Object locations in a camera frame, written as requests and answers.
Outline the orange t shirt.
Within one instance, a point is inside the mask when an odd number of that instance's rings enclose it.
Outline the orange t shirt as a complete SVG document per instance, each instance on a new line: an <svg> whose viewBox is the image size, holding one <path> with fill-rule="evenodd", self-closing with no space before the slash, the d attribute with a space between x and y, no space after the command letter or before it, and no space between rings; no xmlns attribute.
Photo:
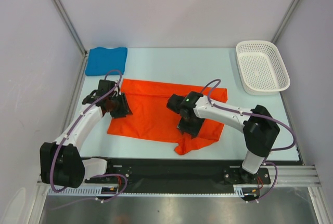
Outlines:
<svg viewBox="0 0 333 224"><path fill-rule="evenodd" d="M110 135L126 136L150 141L175 143L174 151L185 155L219 141L224 124L205 120L196 138L181 134L177 129L181 117L167 108L167 101L177 94L185 97L201 86L124 79L121 91L125 93L132 114L112 119L107 130Z"/></svg>

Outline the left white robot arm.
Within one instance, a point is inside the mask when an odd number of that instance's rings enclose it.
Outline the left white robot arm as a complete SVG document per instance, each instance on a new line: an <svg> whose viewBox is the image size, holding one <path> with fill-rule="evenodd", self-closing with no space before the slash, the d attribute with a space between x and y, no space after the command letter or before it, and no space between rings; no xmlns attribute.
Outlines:
<svg viewBox="0 0 333 224"><path fill-rule="evenodd" d="M45 142L40 148L41 179L59 193L66 188L78 188L82 182L98 177L102 182L114 178L114 169L101 158L83 160L80 150L95 125L109 113L112 118L132 114L124 93L116 93L93 104L97 95L88 95L76 120L54 142Z"/></svg>

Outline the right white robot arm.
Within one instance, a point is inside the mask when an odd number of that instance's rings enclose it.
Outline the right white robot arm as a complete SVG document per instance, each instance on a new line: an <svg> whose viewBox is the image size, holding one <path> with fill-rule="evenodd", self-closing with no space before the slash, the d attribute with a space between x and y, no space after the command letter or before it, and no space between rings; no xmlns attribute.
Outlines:
<svg viewBox="0 0 333 224"><path fill-rule="evenodd" d="M259 176L259 168L268 157L280 133L278 125L272 121L268 110L260 105L246 114L245 108L233 107L219 102L214 106L207 96L178 96L170 110L181 116L179 131L198 136L203 124L212 120L230 126L244 135L247 153L241 165L240 177L246 183L254 182Z"/></svg>

